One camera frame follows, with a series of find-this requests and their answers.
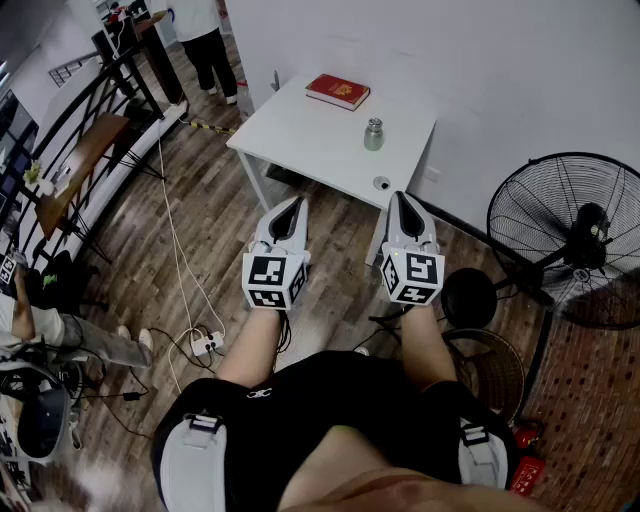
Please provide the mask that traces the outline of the black floor fan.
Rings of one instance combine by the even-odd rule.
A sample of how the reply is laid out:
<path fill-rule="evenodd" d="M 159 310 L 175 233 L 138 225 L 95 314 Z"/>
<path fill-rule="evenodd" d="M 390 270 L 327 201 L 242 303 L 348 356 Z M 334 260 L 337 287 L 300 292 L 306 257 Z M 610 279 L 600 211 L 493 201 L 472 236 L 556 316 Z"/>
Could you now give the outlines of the black floor fan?
<path fill-rule="evenodd" d="M 530 160 L 492 197 L 486 232 L 506 283 L 578 325 L 640 326 L 640 172 L 612 157 Z"/>

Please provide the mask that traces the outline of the white power strip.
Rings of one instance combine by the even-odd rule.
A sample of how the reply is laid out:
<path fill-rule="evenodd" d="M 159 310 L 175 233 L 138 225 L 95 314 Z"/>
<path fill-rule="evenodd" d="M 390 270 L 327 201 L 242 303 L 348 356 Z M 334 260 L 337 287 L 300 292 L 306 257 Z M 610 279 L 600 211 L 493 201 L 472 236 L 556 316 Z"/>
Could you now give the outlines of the white power strip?
<path fill-rule="evenodd" d="M 202 357 L 211 352 L 216 352 L 224 343 L 222 334 L 218 331 L 206 335 L 193 335 L 191 337 L 191 350 L 196 357 Z"/>

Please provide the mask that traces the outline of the black metal railing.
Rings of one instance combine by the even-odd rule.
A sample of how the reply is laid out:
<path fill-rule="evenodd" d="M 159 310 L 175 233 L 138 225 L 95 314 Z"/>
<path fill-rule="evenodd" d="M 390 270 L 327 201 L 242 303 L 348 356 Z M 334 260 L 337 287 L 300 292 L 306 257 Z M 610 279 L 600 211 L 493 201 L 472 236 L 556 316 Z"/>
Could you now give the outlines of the black metal railing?
<path fill-rule="evenodd" d="M 58 89 L 26 166 L 27 170 L 33 160 L 39 160 L 43 177 L 54 184 L 54 192 L 62 192 L 67 186 L 71 171 L 65 161 L 101 114 L 127 117 L 130 125 L 99 161 L 94 176 L 84 183 L 80 206 L 69 207 L 68 219 L 49 241 L 35 212 L 41 197 L 26 188 L 23 177 L 18 179 L 18 213 L 12 215 L 9 206 L 0 210 L 0 222 L 9 227 L 7 241 L 0 242 L 0 252 L 18 249 L 29 265 L 38 270 L 63 251 L 76 257 L 82 248 L 89 247 L 104 257 L 105 252 L 92 241 L 91 232 L 121 186 L 134 173 L 164 177 L 147 162 L 146 156 L 184 114 L 185 107 L 159 105 L 135 64 L 138 51 L 133 47 L 110 65 L 92 58 Z"/>

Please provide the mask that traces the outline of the black round stool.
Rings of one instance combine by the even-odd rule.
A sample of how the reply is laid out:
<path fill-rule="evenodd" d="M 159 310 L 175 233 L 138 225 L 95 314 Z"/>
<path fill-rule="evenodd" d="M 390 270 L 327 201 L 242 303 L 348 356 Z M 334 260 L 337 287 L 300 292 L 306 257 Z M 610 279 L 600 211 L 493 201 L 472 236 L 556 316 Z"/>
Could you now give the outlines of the black round stool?
<path fill-rule="evenodd" d="M 451 273 L 441 291 L 441 306 L 456 328 L 483 328 L 496 312 L 497 293 L 490 278 L 474 268 Z"/>

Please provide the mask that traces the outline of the person's left forearm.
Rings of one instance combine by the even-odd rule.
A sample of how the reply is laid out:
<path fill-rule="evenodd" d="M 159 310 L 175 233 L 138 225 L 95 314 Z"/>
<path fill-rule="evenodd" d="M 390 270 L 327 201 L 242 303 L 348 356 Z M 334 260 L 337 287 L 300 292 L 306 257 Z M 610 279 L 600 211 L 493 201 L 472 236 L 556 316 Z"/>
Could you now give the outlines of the person's left forearm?
<path fill-rule="evenodd" d="M 277 310 L 253 309 L 216 370 L 218 379 L 254 388 L 272 373 L 281 336 Z"/>

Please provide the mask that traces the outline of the person's black shirt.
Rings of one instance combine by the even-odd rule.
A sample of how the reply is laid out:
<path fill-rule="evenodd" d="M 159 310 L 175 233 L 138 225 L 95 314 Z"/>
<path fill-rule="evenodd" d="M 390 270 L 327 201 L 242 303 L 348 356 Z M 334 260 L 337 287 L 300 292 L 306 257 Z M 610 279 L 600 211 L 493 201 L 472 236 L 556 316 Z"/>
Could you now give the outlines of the person's black shirt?
<path fill-rule="evenodd" d="M 160 422 L 151 461 L 168 512 L 276 512 L 327 432 L 351 427 L 396 467 L 508 488 L 518 465 L 506 422 L 458 381 L 417 389 L 398 361 L 324 351 L 254 388 L 189 384 Z"/>

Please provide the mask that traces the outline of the red box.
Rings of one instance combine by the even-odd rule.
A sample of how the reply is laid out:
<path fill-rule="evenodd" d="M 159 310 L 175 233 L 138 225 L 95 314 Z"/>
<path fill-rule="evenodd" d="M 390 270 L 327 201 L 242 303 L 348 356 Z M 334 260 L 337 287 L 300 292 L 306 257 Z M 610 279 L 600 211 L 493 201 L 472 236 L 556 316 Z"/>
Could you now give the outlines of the red box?
<path fill-rule="evenodd" d="M 521 496 L 530 496 L 544 468 L 544 460 L 534 456 L 523 456 L 511 480 L 510 491 Z"/>

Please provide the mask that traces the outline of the red hardcover book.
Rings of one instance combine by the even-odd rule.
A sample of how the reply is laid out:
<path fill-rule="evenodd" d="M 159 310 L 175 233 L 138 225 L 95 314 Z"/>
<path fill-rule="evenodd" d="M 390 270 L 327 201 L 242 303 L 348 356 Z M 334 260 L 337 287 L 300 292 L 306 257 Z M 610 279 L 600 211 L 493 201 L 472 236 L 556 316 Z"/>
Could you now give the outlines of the red hardcover book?
<path fill-rule="evenodd" d="M 370 95 L 370 88 L 332 75 L 321 74 L 305 88 L 307 97 L 355 111 Z"/>

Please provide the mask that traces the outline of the person's right forearm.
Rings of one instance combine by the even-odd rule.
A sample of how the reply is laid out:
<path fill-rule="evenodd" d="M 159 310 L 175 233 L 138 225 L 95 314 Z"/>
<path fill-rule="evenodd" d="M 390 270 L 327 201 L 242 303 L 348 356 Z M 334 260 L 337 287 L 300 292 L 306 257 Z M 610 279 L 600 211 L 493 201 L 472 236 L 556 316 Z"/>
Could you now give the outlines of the person's right forearm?
<path fill-rule="evenodd" d="M 439 382 L 456 381 L 456 369 L 438 326 L 434 308 L 417 306 L 400 319 L 402 363 L 421 391 Z"/>

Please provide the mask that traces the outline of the white table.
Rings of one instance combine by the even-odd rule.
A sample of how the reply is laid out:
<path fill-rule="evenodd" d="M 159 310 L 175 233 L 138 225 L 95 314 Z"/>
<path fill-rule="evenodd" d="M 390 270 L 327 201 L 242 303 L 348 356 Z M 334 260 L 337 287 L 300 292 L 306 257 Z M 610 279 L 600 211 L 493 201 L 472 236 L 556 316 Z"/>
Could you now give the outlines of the white table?
<path fill-rule="evenodd" d="M 366 202 L 380 210 L 365 262 L 372 265 L 380 250 L 386 210 L 393 192 L 408 188 L 436 124 L 424 105 L 391 101 L 372 93 L 354 112 L 305 94 L 309 78 L 295 76 L 274 93 L 228 140 L 265 210 L 269 195 L 259 165 L 279 165 Z M 384 144 L 364 147 L 371 118 L 383 122 Z M 385 176 L 390 188 L 373 181 Z"/>

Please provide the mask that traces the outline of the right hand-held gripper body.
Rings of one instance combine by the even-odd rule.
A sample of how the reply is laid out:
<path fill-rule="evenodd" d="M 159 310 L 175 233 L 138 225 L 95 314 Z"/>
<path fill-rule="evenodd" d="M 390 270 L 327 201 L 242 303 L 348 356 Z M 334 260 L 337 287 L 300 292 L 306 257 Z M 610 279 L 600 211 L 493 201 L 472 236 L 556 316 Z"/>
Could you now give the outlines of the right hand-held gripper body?
<path fill-rule="evenodd" d="M 445 257 L 426 250 L 382 245 L 381 273 L 389 299 L 398 304 L 430 304 L 444 284 Z"/>

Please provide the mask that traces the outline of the red fire extinguisher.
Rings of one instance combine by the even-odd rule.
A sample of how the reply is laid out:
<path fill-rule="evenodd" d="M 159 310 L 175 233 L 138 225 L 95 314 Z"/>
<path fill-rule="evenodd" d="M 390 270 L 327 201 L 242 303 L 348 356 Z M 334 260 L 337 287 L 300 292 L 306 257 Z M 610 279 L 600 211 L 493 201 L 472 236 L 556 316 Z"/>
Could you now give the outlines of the red fire extinguisher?
<path fill-rule="evenodd" d="M 536 419 L 520 418 L 515 420 L 512 431 L 518 449 L 523 451 L 532 449 L 544 432 L 544 429 L 544 423 Z"/>

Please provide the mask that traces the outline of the grey white headset device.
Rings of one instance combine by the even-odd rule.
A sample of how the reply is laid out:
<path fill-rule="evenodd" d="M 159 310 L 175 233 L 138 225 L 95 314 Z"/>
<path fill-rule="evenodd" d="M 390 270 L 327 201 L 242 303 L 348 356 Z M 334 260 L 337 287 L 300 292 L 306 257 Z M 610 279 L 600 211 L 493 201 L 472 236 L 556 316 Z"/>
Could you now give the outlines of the grey white headset device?
<path fill-rule="evenodd" d="M 18 360 L 0 362 L 0 394 L 22 403 L 15 461 L 47 465 L 83 448 L 72 395 L 48 369 Z"/>

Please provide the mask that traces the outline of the yellow black striped strip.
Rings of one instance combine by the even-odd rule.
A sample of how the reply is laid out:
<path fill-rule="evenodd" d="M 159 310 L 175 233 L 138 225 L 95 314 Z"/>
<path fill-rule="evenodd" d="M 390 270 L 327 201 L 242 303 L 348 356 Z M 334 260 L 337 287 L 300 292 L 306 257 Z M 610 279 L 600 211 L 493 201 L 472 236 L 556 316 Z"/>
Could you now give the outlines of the yellow black striped strip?
<path fill-rule="evenodd" d="M 209 124 L 204 124 L 196 121 L 189 121 L 187 124 L 193 128 L 210 130 L 218 134 L 225 134 L 225 135 L 234 135 L 237 131 L 234 128 L 227 128 L 227 127 L 222 127 L 218 125 L 209 125 Z"/>

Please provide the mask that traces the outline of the brown wooden table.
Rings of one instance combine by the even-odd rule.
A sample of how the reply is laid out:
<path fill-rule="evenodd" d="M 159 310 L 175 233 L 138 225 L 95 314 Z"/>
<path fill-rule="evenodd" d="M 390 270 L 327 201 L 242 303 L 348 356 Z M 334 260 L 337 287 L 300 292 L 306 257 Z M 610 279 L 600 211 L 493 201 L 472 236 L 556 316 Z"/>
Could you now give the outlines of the brown wooden table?
<path fill-rule="evenodd" d="M 68 219 L 69 207 L 72 204 L 80 206 L 84 183 L 94 176 L 99 161 L 129 125 L 127 117 L 103 113 L 79 138 L 65 161 L 71 171 L 67 186 L 62 192 L 43 194 L 35 206 L 37 220 L 47 241 Z"/>

